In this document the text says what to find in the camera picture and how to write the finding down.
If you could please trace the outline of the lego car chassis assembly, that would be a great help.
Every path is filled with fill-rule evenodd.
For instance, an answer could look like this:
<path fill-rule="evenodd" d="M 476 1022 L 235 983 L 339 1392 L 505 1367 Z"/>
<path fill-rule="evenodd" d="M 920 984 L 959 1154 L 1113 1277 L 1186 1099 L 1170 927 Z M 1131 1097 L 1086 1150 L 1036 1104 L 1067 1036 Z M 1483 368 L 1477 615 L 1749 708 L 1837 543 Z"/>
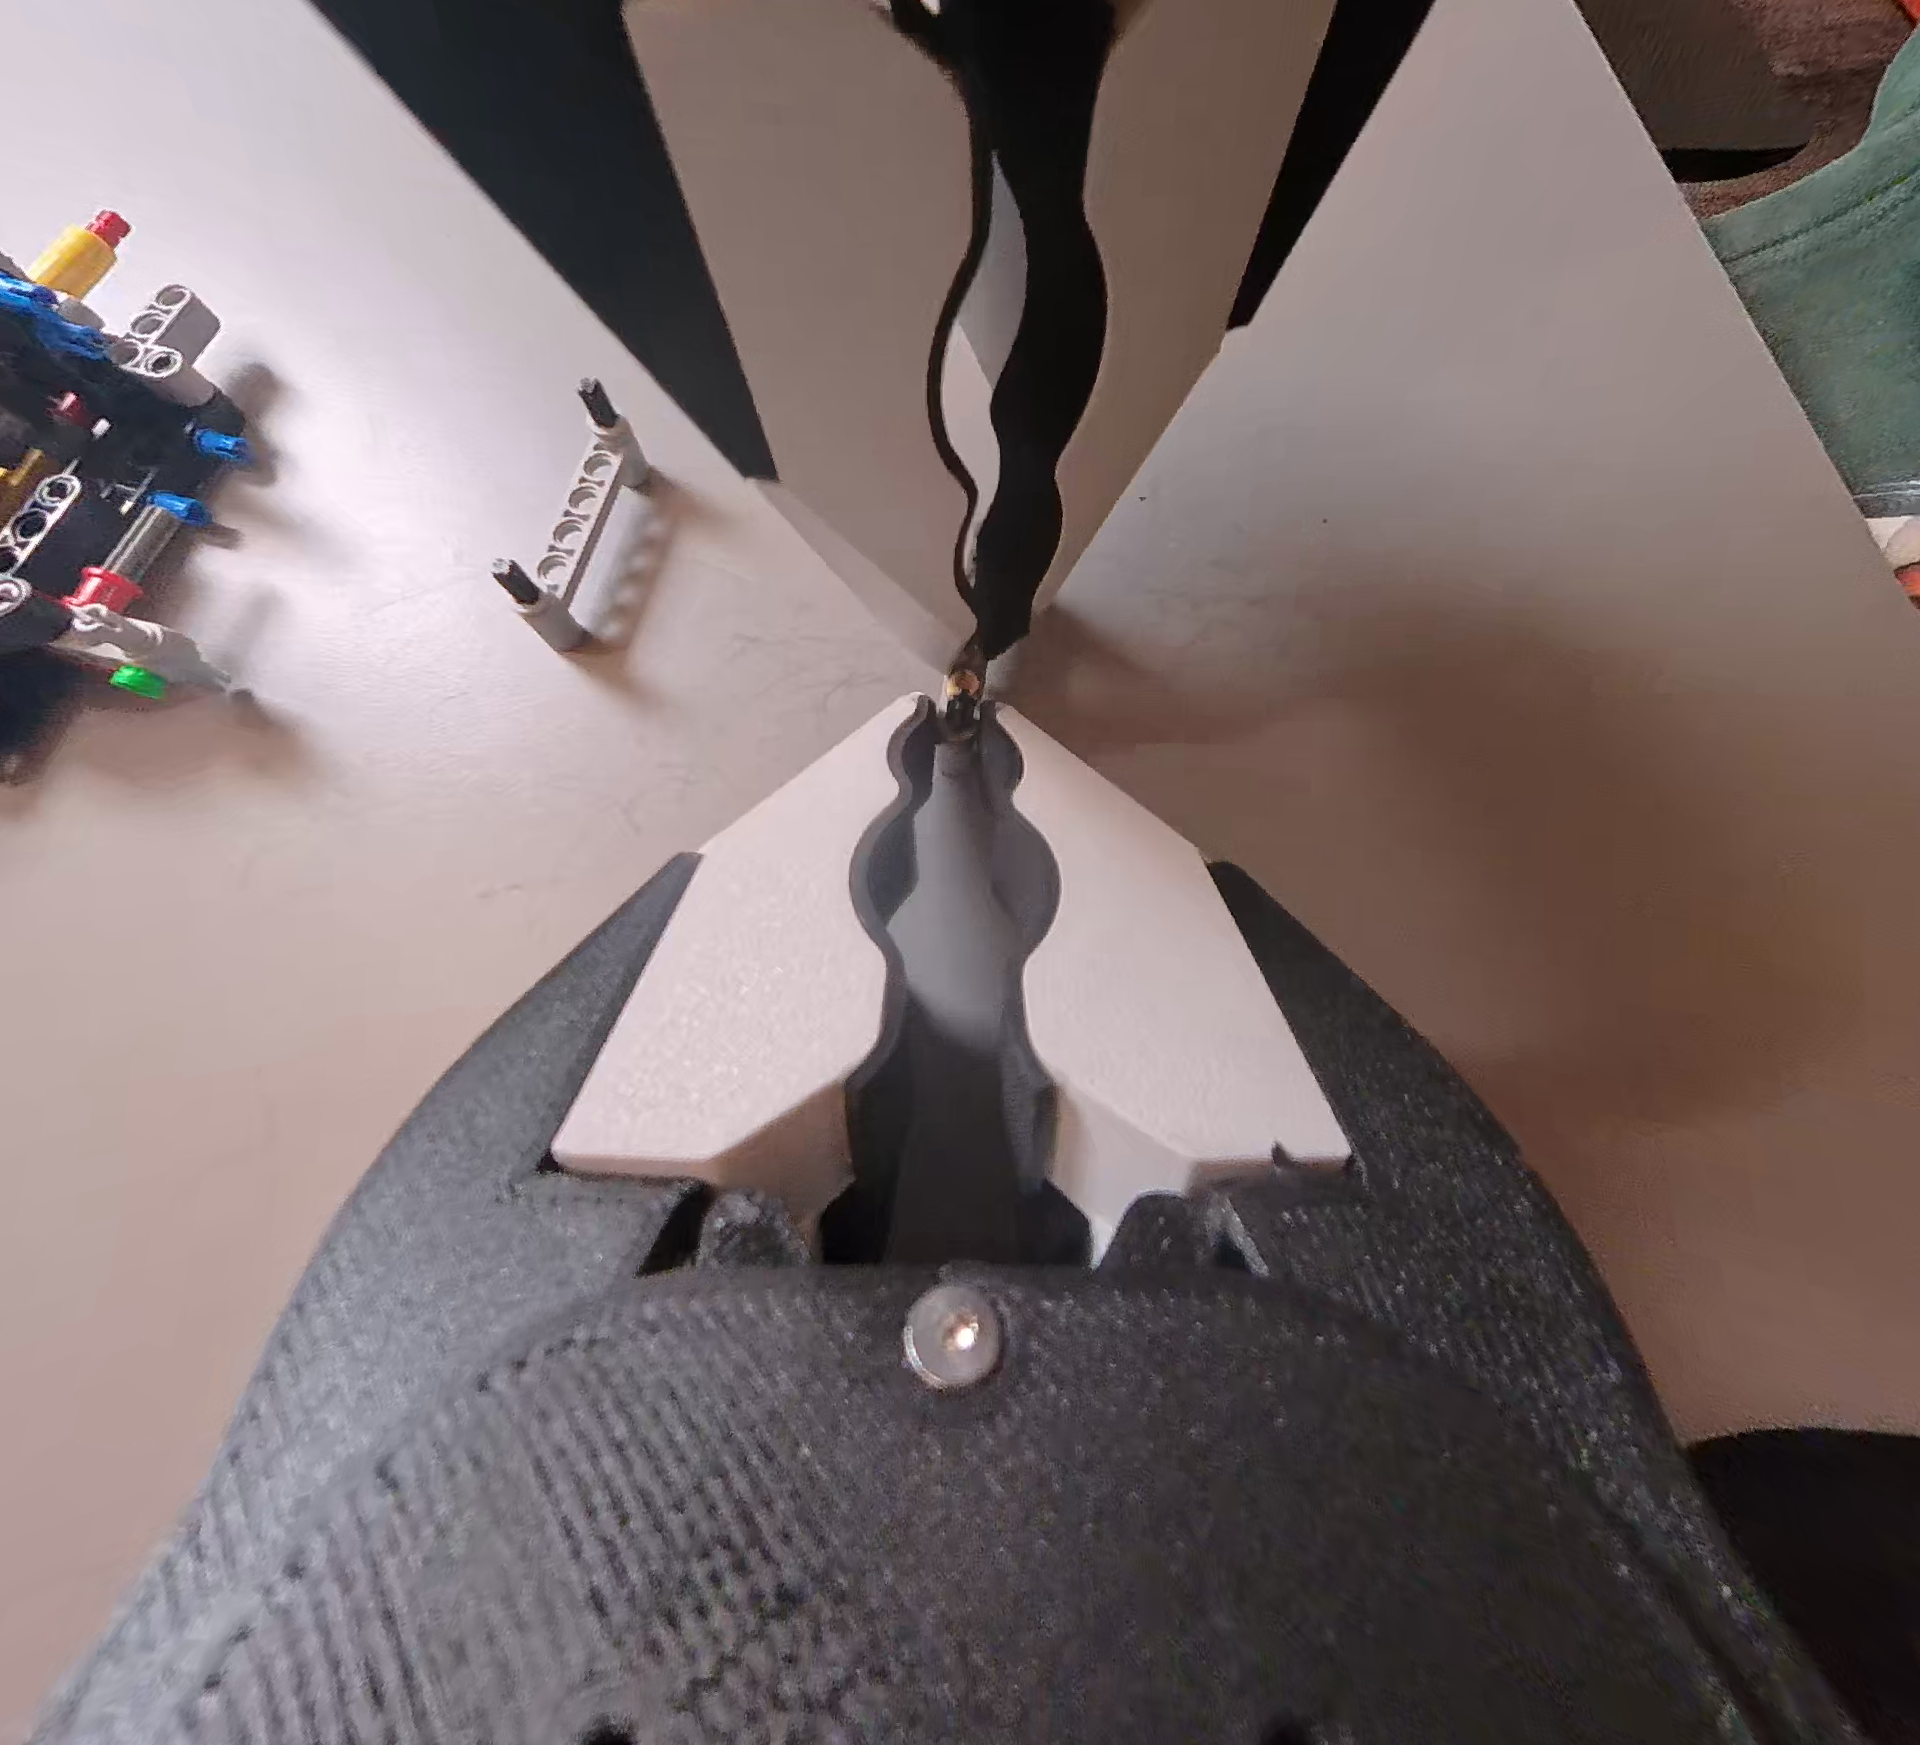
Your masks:
<path fill-rule="evenodd" d="M 122 328 L 93 309 L 131 221 L 103 208 L 1 261 L 1 778 L 22 782 L 89 685 L 110 699 L 226 694 L 156 577 L 251 464 L 243 409 L 201 370 L 222 319 L 179 285 Z"/>

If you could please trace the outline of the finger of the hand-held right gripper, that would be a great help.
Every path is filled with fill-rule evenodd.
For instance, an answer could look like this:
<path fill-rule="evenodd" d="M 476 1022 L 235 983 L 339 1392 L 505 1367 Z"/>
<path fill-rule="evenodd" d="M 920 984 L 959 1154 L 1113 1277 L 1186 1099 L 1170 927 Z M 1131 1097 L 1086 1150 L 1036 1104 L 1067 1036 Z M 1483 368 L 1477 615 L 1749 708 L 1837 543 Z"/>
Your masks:
<path fill-rule="evenodd" d="M 1339 0 L 940 0 L 986 202 L 983 651 L 1024 638 L 1211 366 Z"/>
<path fill-rule="evenodd" d="M 967 494 L 926 407 L 973 238 L 970 128 L 868 0 L 624 0 L 754 398 L 764 498 L 929 668 L 973 631 Z"/>

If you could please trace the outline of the small clear packet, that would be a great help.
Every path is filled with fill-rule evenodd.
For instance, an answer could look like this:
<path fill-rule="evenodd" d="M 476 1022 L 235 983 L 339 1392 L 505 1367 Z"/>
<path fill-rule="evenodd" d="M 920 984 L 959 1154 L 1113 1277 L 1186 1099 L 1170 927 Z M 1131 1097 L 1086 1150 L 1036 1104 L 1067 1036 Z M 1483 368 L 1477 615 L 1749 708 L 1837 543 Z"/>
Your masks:
<path fill-rule="evenodd" d="M 1857 490 L 1855 505 L 1907 603 L 1918 607 L 1918 479 Z"/>

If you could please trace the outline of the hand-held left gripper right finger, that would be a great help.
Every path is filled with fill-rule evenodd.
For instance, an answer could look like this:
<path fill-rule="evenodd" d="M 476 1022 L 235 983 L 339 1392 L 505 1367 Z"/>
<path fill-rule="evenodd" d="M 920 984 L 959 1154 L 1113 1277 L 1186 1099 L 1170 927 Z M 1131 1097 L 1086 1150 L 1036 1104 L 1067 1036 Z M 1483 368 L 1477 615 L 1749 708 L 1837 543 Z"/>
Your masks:
<path fill-rule="evenodd" d="M 1340 1173 L 1347 1134 L 1203 852 L 1012 708 L 982 774 L 1041 1091 L 1029 1166 L 1092 1252 L 1146 1196 Z"/>

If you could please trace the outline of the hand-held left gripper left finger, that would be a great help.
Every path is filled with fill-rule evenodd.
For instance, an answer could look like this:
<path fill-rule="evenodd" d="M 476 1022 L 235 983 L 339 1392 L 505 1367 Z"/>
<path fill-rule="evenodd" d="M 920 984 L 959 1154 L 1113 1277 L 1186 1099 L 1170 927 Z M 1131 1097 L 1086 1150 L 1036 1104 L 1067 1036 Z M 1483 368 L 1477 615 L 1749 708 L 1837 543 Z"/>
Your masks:
<path fill-rule="evenodd" d="M 903 1006 L 933 705 L 906 695 L 707 840 L 551 1143 L 587 1178 L 777 1199 L 855 1184 L 850 1102 Z"/>

